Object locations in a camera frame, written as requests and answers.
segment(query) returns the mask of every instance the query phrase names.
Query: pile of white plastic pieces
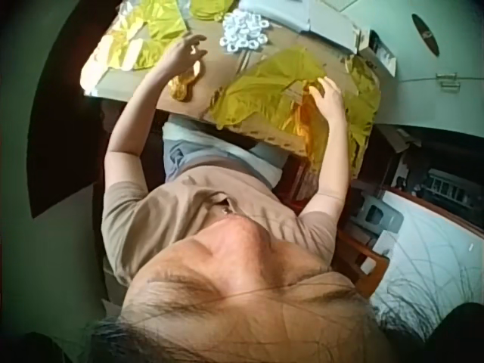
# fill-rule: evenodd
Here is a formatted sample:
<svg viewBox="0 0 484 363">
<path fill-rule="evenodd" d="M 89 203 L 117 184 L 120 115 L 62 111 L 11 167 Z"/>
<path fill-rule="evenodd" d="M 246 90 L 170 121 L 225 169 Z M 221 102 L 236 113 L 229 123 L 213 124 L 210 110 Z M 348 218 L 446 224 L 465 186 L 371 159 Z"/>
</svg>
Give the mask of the pile of white plastic pieces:
<svg viewBox="0 0 484 363">
<path fill-rule="evenodd" d="M 220 38 L 220 46 L 228 53 L 236 53 L 241 49 L 256 51 L 261 45 L 267 43 L 267 35 L 264 30 L 271 24 L 262 19 L 260 14 L 235 9 L 232 13 L 224 16 L 222 23 L 224 36 Z"/>
</svg>

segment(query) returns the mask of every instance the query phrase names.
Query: left hand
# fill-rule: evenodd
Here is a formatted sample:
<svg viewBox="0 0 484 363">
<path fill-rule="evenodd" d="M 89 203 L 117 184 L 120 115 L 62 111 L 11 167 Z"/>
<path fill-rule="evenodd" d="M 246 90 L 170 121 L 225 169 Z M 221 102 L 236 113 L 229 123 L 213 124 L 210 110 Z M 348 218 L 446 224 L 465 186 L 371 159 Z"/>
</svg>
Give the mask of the left hand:
<svg viewBox="0 0 484 363">
<path fill-rule="evenodd" d="M 206 37 L 202 35 L 183 36 L 166 49 L 153 71 L 171 79 L 188 70 L 207 53 L 197 48 L 203 40 Z"/>
</svg>

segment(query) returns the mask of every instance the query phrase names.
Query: short sleeve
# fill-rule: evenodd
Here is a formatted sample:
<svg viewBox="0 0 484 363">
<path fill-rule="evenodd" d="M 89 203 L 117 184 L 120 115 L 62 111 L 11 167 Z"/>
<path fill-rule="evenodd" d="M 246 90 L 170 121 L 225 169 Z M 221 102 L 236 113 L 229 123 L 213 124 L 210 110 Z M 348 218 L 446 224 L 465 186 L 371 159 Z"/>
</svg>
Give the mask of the short sleeve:
<svg viewBox="0 0 484 363">
<path fill-rule="evenodd" d="M 299 223 L 306 235 L 302 241 L 303 247 L 320 256 L 329 267 L 337 236 L 334 218 L 323 212 L 310 212 L 300 216 Z"/>
<path fill-rule="evenodd" d="M 125 275 L 122 256 L 128 228 L 139 202 L 146 196 L 146 191 L 141 186 L 130 181 L 116 183 L 104 193 L 101 232 L 107 259 L 118 279 Z"/>
</svg>

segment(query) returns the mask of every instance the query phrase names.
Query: nose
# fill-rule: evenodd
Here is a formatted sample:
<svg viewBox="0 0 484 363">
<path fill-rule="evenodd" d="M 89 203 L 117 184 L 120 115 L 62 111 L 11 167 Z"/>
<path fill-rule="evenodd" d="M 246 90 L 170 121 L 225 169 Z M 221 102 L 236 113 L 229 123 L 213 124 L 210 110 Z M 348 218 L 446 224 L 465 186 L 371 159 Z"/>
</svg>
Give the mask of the nose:
<svg viewBox="0 0 484 363">
<path fill-rule="evenodd" d="M 264 290 L 274 284 L 277 259 L 265 228 L 246 217 L 229 216 L 216 223 L 213 232 L 206 246 L 227 294 Z"/>
</svg>

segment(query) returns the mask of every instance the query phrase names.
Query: person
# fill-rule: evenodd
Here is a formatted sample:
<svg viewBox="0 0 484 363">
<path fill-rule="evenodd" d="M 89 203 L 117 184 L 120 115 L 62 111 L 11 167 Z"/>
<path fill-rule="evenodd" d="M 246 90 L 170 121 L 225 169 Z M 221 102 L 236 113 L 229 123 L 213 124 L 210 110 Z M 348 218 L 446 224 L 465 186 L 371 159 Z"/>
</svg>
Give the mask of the person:
<svg viewBox="0 0 484 363">
<path fill-rule="evenodd" d="M 117 359 L 126 361 L 390 357 L 368 301 L 330 269 L 349 186 L 346 116 L 334 81 L 319 79 L 324 94 L 309 89 L 329 139 L 318 192 L 298 216 L 250 163 L 199 148 L 191 157 L 183 142 L 165 155 L 169 182 L 148 193 L 140 154 L 157 102 L 170 79 L 204 57 L 203 40 L 185 36 L 165 52 L 111 135 L 102 232 L 114 274 L 129 288 L 110 333 L 96 339 L 112 340 L 112 352 L 122 347 Z"/>
</svg>

